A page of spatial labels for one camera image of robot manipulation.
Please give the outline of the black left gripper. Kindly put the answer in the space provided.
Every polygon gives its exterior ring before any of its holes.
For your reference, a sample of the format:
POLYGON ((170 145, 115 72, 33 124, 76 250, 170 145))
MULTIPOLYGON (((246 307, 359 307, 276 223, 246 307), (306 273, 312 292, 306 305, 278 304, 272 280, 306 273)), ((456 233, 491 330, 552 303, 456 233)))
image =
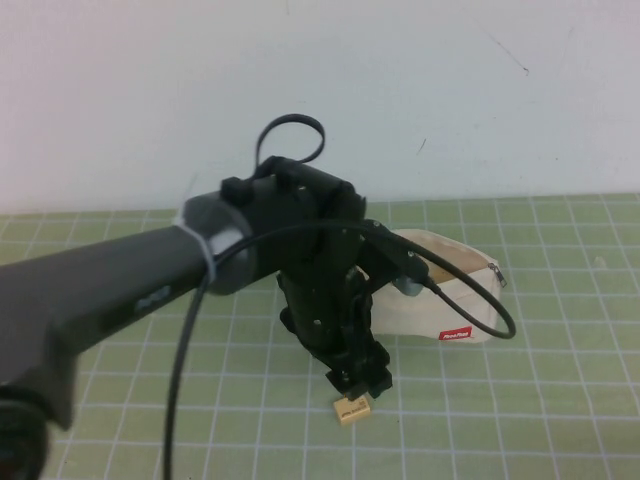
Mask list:
POLYGON ((393 386, 390 355, 371 331, 373 301, 363 273, 291 268, 278 273, 277 283, 286 302, 281 322, 327 368, 341 395, 354 401, 368 389, 377 399, 393 386))

